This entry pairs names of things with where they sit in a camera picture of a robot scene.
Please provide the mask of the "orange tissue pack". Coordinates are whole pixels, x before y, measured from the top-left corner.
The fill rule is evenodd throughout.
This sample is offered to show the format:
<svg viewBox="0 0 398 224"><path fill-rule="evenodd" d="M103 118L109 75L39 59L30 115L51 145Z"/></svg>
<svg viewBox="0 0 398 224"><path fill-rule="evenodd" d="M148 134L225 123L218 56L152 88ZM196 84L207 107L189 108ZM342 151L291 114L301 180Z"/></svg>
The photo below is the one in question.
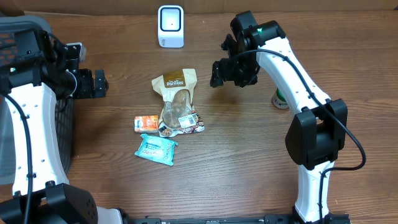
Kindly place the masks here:
<svg viewBox="0 0 398 224"><path fill-rule="evenodd" d="M134 131L136 133L156 133L158 131L159 117L157 115L136 116L134 118Z"/></svg>

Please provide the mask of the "brown mushroom snack bag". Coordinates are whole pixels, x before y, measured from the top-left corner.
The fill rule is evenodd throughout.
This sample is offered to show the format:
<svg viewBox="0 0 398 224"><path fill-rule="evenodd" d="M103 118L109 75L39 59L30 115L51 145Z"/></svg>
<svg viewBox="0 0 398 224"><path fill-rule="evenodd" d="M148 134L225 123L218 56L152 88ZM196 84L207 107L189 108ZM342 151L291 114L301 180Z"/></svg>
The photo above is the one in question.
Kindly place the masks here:
<svg viewBox="0 0 398 224"><path fill-rule="evenodd" d="M197 75L193 68L168 72L152 80L153 90L164 103L158 122L159 136L172 138L205 130L193 105L196 84Z"/></svg>

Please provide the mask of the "teal wet wipes pack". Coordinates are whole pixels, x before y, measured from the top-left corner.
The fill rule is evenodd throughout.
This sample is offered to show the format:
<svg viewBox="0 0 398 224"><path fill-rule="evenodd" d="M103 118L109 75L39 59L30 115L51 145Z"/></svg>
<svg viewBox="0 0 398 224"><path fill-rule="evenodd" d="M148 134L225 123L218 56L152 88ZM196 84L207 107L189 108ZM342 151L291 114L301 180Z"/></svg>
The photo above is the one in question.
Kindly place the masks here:
<svg viewBox="0 0 398 224"><path fill-rule="evenodd" d="M141 134L142 142L136 156L153 162L173 166L174 149L178 143L166 138Z"/></svg>

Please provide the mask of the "green lid jar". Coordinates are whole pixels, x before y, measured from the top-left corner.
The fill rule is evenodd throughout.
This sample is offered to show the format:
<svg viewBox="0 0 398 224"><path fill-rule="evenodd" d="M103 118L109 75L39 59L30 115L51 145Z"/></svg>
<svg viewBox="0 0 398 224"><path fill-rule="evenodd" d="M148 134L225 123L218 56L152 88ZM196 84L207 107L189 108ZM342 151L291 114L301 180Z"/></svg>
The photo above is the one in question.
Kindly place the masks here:
<svg viewBox="0 0 398 224"><path fill-rule="evenodd" d="M283 96L283 94L281 93L281 91L277 88L276 91L274 92L273 96L272 96L272 103L274 104L274 106L276 108L279 109L287 109L289 106Z"/></svg>

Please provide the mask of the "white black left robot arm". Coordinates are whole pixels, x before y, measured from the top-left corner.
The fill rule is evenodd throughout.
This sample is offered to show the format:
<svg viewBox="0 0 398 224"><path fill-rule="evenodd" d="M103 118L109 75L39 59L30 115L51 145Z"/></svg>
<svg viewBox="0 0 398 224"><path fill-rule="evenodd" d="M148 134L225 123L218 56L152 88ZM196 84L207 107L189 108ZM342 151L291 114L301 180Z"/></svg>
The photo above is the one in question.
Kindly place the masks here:
<svg viewBox="0 0 398 224"><path fill-rule="evenodd" d="M1 94L11 112L16 151L13 198L1 204L5 223L128 223L120 208L97 206L71 186L60 160L58 100L103 98L104 71L81 69L80 43L63 44L44 30L14 34L17 56L1 67Z"/></svg>

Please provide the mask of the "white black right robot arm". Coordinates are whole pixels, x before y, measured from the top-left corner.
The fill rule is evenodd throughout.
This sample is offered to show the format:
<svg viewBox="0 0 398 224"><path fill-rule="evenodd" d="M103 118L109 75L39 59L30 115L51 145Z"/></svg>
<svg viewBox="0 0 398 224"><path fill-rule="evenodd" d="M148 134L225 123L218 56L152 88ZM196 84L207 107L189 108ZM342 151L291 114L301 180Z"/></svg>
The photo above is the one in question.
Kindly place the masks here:
<svg viewBox="0 0 398 224"><path fill-rule="evenodd" d="M276 21L258 24L251 11L237 14L232 33L221 48L228 57L213 63L210 85L226 81L245 87L257 83L264 69L277 86L276 107L288 107L293 117L285 137L289 156L298 165L298 196L290 215L266 215L265 223L349 223L327 205L328 169L345 145L348 110L343 100L331 100L308 76Z"/></svg>

